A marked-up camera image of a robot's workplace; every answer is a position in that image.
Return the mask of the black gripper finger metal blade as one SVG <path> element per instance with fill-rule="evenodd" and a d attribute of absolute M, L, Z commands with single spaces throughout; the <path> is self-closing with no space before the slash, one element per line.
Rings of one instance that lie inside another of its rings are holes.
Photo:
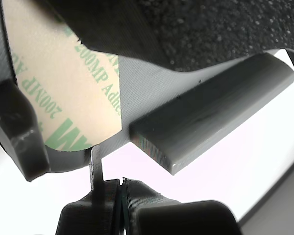
<path fill-rule="evenodd" d="M 91 191 L 61 211 L 58 235 L 137 235 L 134 211 L 143 206 L 176 205 L 145 183 L 103 179 L 100 146 L 90 152 Z"/>

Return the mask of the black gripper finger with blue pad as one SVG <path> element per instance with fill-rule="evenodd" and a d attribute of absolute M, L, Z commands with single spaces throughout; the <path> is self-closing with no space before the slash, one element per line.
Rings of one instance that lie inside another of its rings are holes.
<path fill-rule="evenodd" d="M 269 50 L 294 63 L 294 0 L 51 0 L 88 49 L 190 72 Z"/>

